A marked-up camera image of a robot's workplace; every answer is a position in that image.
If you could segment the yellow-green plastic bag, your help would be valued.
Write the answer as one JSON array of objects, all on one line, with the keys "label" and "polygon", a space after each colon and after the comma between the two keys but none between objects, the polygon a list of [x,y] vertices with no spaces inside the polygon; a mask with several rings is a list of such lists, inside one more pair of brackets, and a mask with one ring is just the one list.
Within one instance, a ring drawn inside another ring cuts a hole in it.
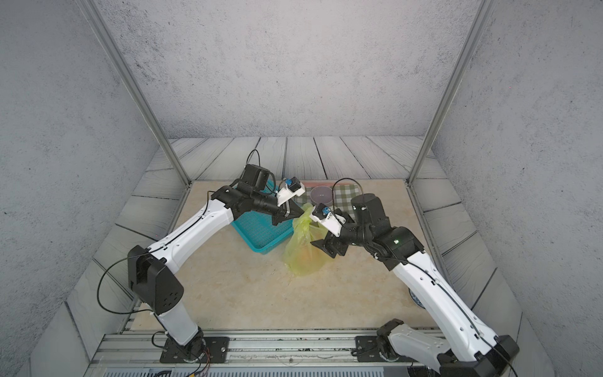
[{"label": "yellow-green plastic bag", "polygon": [[[312,273],[316,273],[331,260],[331,258],[323,251],[312,246],[312,242],[314,240],[322,240],[325,238],[328,230],[319,223],[316,223],[310,219],[309,215],[311,215],[313,209],[311,204],[304,204],[302,209],[304,210],[304,214],[301,217],[293,220],[294,233],[292,238],[287,243],[283,254],[284,264],[295,276],[307,276]],[[313,247],[313,251],[315,253],[314,256],[316,257],[314,267],[311,270],[297,270],[292,265],[292,259],[295,251],[298,248],[310,246]]]}]

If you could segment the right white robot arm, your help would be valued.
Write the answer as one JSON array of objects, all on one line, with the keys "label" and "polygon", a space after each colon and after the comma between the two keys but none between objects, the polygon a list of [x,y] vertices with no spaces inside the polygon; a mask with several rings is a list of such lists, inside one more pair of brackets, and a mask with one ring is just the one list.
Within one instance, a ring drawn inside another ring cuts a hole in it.
[{"label": "right white robot arm", "polygon": [[328,231],[313,246],[331,258],[344,256],[351,245],[364,248],[409,288],[444,335],[431,336],[393,319],[377,331],[380,356],[411,358],[441,376],[505,375],[519,353],[516,341],[499,336],[472,312],[414,233],[391,225],[378,196],[362,194],[351,204],[353,216],[324,204],[312,209],[310,218]]}]

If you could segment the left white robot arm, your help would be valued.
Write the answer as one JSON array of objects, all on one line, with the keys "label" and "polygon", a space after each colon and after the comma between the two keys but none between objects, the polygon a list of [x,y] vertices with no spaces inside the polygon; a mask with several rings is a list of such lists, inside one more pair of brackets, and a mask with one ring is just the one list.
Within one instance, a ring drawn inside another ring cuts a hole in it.
[{"label": "left white robot arm", "polygon": [[293,199],[306,188],[296,177],[287,179],[274,193],[265,187],[272,173],[248,164],[241,177],[217,191],[210,192],[207,203],[172,233],[147,248],[136,246],[127,256],[130,290],[147,304],[180,347],[196,344],[202,330],[188,315],[182,302],[184,287],[176,277],[188,258],[213,235],[242,215],[257,212],[271,217],[274,226],[298,218],[303,210]]}]

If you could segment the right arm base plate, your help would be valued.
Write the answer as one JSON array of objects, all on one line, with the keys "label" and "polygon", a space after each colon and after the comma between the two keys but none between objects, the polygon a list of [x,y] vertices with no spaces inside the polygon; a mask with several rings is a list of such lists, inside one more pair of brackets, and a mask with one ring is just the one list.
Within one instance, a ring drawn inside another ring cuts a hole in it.
[{"label": "right arm base plate", "polygon": [[416,361],[406,356],[395,353],[391,346],[386,345],[383,337],[357,336],[355,347],[350,351],[353,358],[360,363],[390,362],[390,363],[415,363]]}]

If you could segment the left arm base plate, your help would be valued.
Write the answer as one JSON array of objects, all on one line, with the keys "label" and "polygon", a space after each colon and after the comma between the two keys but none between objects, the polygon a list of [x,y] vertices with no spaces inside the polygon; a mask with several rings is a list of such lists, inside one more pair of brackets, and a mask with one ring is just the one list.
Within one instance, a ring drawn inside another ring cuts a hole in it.
[{"label": "left arm base plate", "polygon": [[199,337],[194,338],[186,346],[179,345],[169,337],[163,346],[160,356],[161,364],[224,364],[229,350],[230,338]]}]

